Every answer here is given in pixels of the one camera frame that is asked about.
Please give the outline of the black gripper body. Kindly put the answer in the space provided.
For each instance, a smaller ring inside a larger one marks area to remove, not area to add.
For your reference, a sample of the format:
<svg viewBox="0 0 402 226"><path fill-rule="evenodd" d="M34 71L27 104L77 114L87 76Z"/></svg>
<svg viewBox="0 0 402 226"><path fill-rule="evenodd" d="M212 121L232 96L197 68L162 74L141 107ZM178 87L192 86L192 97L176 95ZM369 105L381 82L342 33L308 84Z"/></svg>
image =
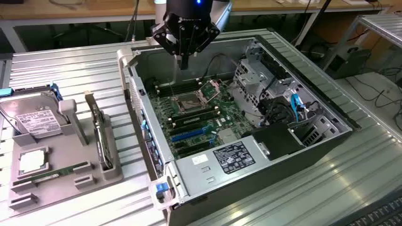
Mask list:
<svg viewBox="0 0 402 226"><path fill-rule="evenodd" d="M164 17L165 25L180 41L181 51L181 31L186 23L209 24L212 22L212 0L169 0L166 14Z"/></svg>

